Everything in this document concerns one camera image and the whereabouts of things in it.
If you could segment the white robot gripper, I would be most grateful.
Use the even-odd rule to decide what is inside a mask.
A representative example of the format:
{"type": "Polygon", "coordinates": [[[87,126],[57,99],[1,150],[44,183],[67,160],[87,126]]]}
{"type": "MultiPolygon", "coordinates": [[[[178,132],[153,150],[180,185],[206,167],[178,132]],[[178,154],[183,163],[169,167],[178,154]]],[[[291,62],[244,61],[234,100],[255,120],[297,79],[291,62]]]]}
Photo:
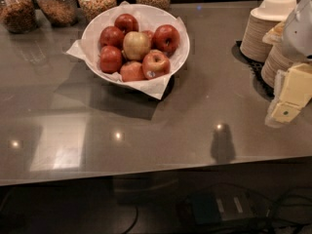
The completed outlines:
{"type": "MultiPolygon", "coordinates": [[[[282,41],[282,53],[293,61],[312,61],[312,0],[300,0],[286,22],[279,22],[262,37],[275,45],[282,41]]],[[[296,63],[275,77],[274,99],[265,124],[280,128],[294,120],[312,98],[312,65],[296,63]]]]}

